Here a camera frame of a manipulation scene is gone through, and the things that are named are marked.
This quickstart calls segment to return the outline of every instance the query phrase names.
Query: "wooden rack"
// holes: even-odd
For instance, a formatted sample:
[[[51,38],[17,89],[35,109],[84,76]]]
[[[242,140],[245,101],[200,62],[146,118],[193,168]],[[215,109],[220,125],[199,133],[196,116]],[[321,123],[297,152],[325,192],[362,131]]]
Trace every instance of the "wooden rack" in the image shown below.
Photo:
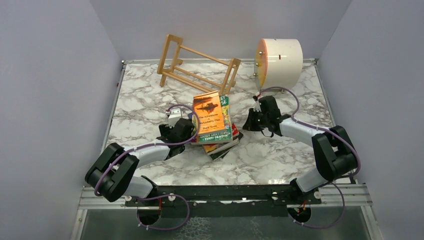
[[[176,43],[175,53],[174,53],[173,58],[172,58],[171,66],[169,68],[164,68],[165,58],[167,57],[168,48],[170,47],[171,42]],[[180,49],[184,49],[186,51],[200,55],[204,58],[210,59],[212,61],[223,64],[225,66],[228,66],[228,69],[225,73],[222,84],[213,82],[213,81],[208,80],[204,77],[198,76],[194,73],[191,73],[187,70],[184,70],[180,67],[177,67],[176,65],[181,65],[183,63],[183,60],[178,58],[178,56],[180,54]],[[202,85],[198,82],[192,81],[190,79],[187,79],[183,76],[180,76],[180,75],[174,73],[174,70],[177,70],[177,71],[180,71],[184,74],[192,76],[196,79],[202,80],[202,81],[204,81],[208,84],[211,84],[213,86],[218,87],[219,88],[219,95],[222,95],[222,94],[228,94],[230,92],[231,87],[234,87],[236,85],[235,78],[236,78],[237,70],[239,69],[239,66],[240,66],[240,62],[241,62],[240,59],[237,59],[237,58],[232,58],[229,62],[226,62],[226,61],[220,60],[218,58],[215,58],[213,56],[209,56],[207,54],[204,54],[202,52],[194,50],[190,47],[184,46],[183,45],[183,39],[181,37],[168,34],[168,35],[166,35],[166,41],[165,41],[165,44],[163,46],[162,55],[160,56],[159,66],[157,67],[157,73],[162,75],[162,78],[160,79],[160,86],[161,87],[163,87],[165,85],[165,80],[167,79],[167,77],[170,77],[170,78],[173,78],[177,81],[182,82],[183,84],[187,84],[189,86],[192,86],[193,88],[196,88],[200,91],[203,91],[205,93],[209,93],[209,92],[214,91],[212,88],[209,88],[205,85]]]

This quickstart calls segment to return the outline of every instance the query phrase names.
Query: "orange book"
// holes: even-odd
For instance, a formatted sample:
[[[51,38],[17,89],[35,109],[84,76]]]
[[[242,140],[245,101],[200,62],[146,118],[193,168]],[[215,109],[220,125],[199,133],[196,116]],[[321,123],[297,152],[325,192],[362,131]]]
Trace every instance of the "orange book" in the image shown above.
[[[217,91],[194,96],[193,108],[200,119],[199,135],[225,131],[220,96]]]

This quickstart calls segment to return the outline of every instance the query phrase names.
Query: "marble tabletop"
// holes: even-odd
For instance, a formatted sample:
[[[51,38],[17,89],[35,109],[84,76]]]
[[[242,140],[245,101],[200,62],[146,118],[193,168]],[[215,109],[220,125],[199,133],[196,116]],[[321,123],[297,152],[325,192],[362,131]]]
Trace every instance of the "marble tabletop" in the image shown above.
[[[165,86],[160,87],[157,67],[147,63],[126,66],[108,144],[117,142],[127,147],[154,140],[160,136],[158,125],[167,121],[165,110],[170,105],[191,106],[193,96],[202,93],[170,77]],[[219,63],[183,63],[180,67],[211,81],[223,79],[227,70],[227,66]],[[252,96],[257,92],[253,69],[253,62],[241,63],[235,87],[229,94],[231,121],[244,134],[239,145],[224,158],[212,161],[201,146],[186,144],[183,153],[145,165],[134,175],[147,176],[158,185],[287,184],[311,169],[315,160],[308,145],[287,137],[269,138],[260,132],[242,130],[249,108],[254,104]],[[332,126],[312,63],[303,64],[300,79],[292,90],[300,100],[297,118],[319,126]],[[296,108],[295,99],[288,93],[275,98],[282,114],[291,114]]]

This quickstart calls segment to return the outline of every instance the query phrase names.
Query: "book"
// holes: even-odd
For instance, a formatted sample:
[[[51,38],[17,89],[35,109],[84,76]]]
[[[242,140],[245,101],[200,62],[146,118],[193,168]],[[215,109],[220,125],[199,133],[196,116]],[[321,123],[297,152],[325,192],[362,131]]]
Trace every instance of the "book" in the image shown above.
[[[193,145],[204,145],[204,144],[218,144],[218,143],[228,143],[232,141],[232,125],[230,119],[230,107],[229,107],[229,98],[228,95],[219,96],[219,104],[221,106],[222,118],[224,121],[224,131],[197,135],[191,141]],[[192,117],[192,122],[194,124],[193,133],[196,131],[196,117]]]
[[[240,142],[240,140],[243,138],[243,134],[241,133],[240,135],[238,135],[238,142]],[[234,148],[235,147],[235,145],[234,146],[231,146],[231,147],[229,147],[229,148],[227,148],[227,149],[224,149],[224,150],[221,150],[221,151],[218,151],[218,152],[215,152],[215,153],[212,153],[212,154],[210,154],[209,155],[209,157],[210,157],[210,159],[212,159],[213,161],[215,161],[215,160],[217,160],[217,159],[223,159],[228,153],[229,153],[229,151],[232,149],[232,148]]]
[[[200,124],[198,136],[225,132],[225,123],[221,109],[220,96],[217,91],[194,96],[193,110],[200,123],[193,117],[194,127]]]
[[[216,143],[216,144],[205,144],[203,145],[203,149],[206,152],[207,155],[211,155],[217,152],[221,152],[225,149],[231,148],[237,144],[239,144],[239,139],[243,137],[243,134],[239,132],[236,125],[233,126],[233,138],[231,142],[228,143]]]

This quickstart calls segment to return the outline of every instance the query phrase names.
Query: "gray wall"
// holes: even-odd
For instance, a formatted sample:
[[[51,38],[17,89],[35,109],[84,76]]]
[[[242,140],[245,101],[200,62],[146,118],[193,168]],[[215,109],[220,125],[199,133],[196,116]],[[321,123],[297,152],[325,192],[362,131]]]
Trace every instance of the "gray wall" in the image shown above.
[[[119,56],[159,59],[166,34],[218,58],[253,58],[261,38],[319,58],[351,0],[90,0]],[[201,58],[182,50],[182,58]]]
[[[121,60],[88,0],[0,3],[0,239],[68,239]]]
[[[421,239],[424,1],[353,0],[318,62],[385,240]]]

